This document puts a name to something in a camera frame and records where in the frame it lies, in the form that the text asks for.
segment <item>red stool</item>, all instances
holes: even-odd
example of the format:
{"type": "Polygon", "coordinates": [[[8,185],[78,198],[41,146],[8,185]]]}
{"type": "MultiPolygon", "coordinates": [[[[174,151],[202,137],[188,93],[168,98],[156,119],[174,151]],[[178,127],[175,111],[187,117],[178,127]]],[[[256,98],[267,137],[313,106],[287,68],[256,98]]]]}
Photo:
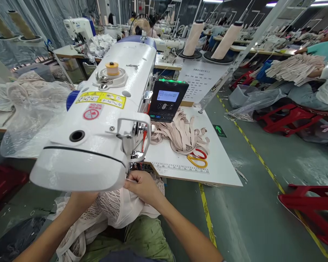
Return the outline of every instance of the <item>red stool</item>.
{"type": "Polygon", "coordinates": [[[313,125],[324,116],[328,116],[328,112],[314,110],[308,107],[297,105],[295,103],[291,103],[281,106],[276,110],[273,110],[272,112],[257,118],[257,121],[264,120],[266,122],[267,126],[263,129],[268,133],[275,133],[280,131],[286,133],[286,137],[290,137],[292,134],[313,125]],[[277,116],[278,119],[273,121],[271,116],[281,111],[282,109],[288,109],[289,114],[286,116],[277,116]],[[300,119],[309,119],[310,122],[296,127],[293,122],[300,119]]]}
{"type": "Polygon", "coordinates": [[[315,233],[317,237],[328,245],[328,220],[324,219],[316,211],[328,210],[328,186],[296,186],[292,194],[279,195],[279,200],[289,209],[296,209],[304,213],[321,230],[315,233]],[[308,191],[314,192],[320,197],[306,196],[308,191]]]}
{"type": "Polygon", "coordinates": [[[236,80],[236,82],[233,83],[233,85],[231,85],[230,89],[231,90],[235,90],[235,88],[237,87],[237,85],[239,84],[243,84],[243,85],[250,85],[252,83],[252,81],[255,79],[253,77],[250,76],[251,73],[253,73],[254,71],[248,71],[246,72],[244,75],[242,75],[240,78],[238,78],[236,80]]]}
{"type": "Polygon", "coordinates": [[[28,175],[11,167],[0,165],[0,201],[12,189],[28,182],[28,175]]]}

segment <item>human hand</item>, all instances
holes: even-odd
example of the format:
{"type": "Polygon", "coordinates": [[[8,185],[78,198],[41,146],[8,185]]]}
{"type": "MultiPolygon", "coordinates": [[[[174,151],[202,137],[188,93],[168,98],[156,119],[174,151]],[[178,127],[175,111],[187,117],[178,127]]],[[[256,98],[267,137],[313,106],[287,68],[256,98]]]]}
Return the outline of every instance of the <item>human hand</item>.
{"type": "Polygon", "coordinates": [[[167,199],[159,190],[151,175],[145,171],[136,170],[130,172],[129,179],[137,181],[137,183],[126,180],[124,188],[135,193],[142,201],[160,212],[160,206],[167,199]]]}

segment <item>warning label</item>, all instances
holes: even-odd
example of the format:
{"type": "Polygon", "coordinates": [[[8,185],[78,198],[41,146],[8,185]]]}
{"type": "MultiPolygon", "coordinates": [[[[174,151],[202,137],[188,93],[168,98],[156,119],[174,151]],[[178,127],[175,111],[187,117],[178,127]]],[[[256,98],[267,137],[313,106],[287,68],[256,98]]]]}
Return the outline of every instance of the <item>warning label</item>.
{"type": "Polygon", "coordinates": [[[76,104],[85,103],[85,102],[87,103],[97,102],[97,103],[108,104],[123,109],[125,105],[125,101],[126,101],[125,96],[119,96],[112,93],[85,92],[81,94],[78,101],[76,101],[76,104]]]}
{"type": "Polygon", "coordinates": [[[86,120],[93,120],[98,118],[103,110],[103,104],[91,103],[85,110],[83,117],[86,120]]]}

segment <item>yellow tape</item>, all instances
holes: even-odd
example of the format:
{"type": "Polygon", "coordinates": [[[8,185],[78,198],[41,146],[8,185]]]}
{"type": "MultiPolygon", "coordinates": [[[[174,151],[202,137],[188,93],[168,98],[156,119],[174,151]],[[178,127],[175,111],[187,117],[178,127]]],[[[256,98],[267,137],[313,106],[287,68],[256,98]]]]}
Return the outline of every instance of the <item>yellow tape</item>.
{"type": "MultiPolygon", "coordinates": [[[[216,95],[218,97],[218,99],[220,100],[220,103],[222,104],[222,106],[225,108],[226,112],[228,112],[227,108],[225,107],[224,103],[222,102],[222,100],[220,99],[219,95],[216,95]]],[[[269,173],[270,177],[273,179],[273,181],[276,183],[276,186],[278,187],[278,189],[282,192],[282,194],[285,194],[284,189],[282,188],[281,184],[277,181],[275,175],[271,172],[271,170],[268,168],[268,166],[266,165],[265,161],[262,159],[262,157],[259,155],[259,153],[256,151],[255,147],[251,144],[251,142],[249,141],[249,139],[247,138],[247,136],[245,135],[245,133],[243,132],[243,130],[239,127],[239,125],[237,124],[236,121],[234,121],[234,124],[236,125],[236,127],[238,128],[238,130],[242,133],[244,139],[248,142],[248,144],[250,145],[250,147],[252,148],[252,150],[254,151],[254,153],[257,155],[258,159],[260,160],[260,162],[263,164],[263,166],[265,167],[265,169],[267,170],[267,172],[269,173]]],[[[310,236],[312,237],[312,239],[315,241],[316,245],[318,246],[318,248],[321,250],[322,254],[328,259],[328,253],[327,251],[324,249],[322,243],[320,242],[320,240],[316,237],[316,235],[312,232],[312,230],[309,228],[308,224],[306,223],[306,221],[304,220],[304,218],[302,217],[302,215],[299,213],[299,211],[295,210],[295,214],[298,216],[298,218],[300,219],[300,221],[302,223],[304,223],[304,226],[306,228],[306,230],[308,231],[308,233],[310,234],[310,236]]]]}
{"type": "Polygon", "coordinates": [[[123,109],[125,102],[125,96],[119,96],[107,92],[84,92],[75,103],[101,103],[123,109]]]}
{"type": "Polygon", "coordinates": [[[207,226],[208,226],[208,230],[209,230],[210,241],[214,244],[215,247],[217,247],[216,246],[214,229],[213,229],[211,218],[210,218],[210,214],[209,214],[208,203],[207,203],[207,199],[205,198],[205,193],[204,193],[203,185],[201,183],[199,183],[199,191],[200,191],[200,196],[201,196],[202,202],[203,202],[205,220],[207,221],[207,226]]]}

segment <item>scissors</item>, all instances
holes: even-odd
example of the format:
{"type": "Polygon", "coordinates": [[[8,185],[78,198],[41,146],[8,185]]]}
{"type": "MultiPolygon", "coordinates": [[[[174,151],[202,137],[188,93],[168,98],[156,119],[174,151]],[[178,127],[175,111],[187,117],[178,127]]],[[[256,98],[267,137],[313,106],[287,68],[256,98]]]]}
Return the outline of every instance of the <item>scissors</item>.
{"type": "Polygon", "coordinates": [[[192,155],[195,156],[195,157],[190,156],[190,154],[188,154],[188,155],[187,155],[187,159],[188,159],[193,165],[195,165],[196,167],[199,167],[199,168],[206,168],[206,167],[208,166],[208,162],[205,160],[205,159],[207,159],[207,154],[204,153],[202,150],[197,149],[197,148],[196,148],[196,151],[201,152],[201,153],[203,154],[203,156],[197,156],[197,155],[195,155],[195,154],[192,152],[192,153],[190,153],[190,154],[192,154],[192,155]],[[196,160],[196,161],[202,161],[202,162],[204,162],[205,165],[200,166],[200,165],[196,164],[193,160],[196,160]]]}

